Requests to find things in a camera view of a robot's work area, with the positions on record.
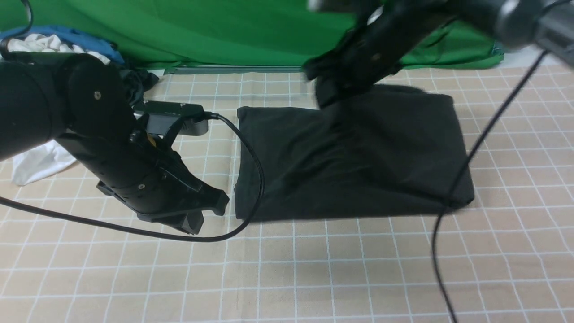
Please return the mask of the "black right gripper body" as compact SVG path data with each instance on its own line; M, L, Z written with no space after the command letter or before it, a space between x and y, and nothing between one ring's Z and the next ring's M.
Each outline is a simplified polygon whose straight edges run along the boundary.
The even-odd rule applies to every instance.
M303 64L319 108L366 92L404 67L403 57L431 33L430 18L379 18L347 31L330 51Z

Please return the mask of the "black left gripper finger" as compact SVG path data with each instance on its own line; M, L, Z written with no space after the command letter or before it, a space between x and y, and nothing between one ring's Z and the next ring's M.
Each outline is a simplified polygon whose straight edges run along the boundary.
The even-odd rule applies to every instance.
M197 235L203 223L203 213L186 213L174 216L173 228L186 234Z
M215 215L225 215L228 202L230 199L223 190L203 186L194 195L193 208L201 211L212 211Z

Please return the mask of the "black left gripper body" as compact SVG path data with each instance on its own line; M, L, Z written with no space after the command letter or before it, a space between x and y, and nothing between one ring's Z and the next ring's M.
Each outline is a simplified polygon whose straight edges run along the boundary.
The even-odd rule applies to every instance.
M142 221L172 225L175 215L208 211L194 209L193 198L210 185L191 174L171 150L142 141L72 133L56 141L99 179L103 192L121 201Z

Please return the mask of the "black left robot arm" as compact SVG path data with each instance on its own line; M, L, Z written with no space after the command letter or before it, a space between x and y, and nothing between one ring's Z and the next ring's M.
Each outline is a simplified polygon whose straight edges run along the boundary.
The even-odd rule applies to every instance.
M201 105L129 104L121 77L88 54L18 52L1 63L0 155L56 141L139 219L199 233L205 211L224 215L221 189L191 174L172 149L181 130L201 136Z

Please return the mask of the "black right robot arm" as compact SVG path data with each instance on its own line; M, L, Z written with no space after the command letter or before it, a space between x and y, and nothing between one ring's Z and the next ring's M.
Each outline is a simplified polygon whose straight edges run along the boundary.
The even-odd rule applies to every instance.
M366 92L399 72L404 55L461 20L505 48L537 45L573 65L570 0L310 0L312 12L349 12L355 24L330 51L304 63L320 108Z

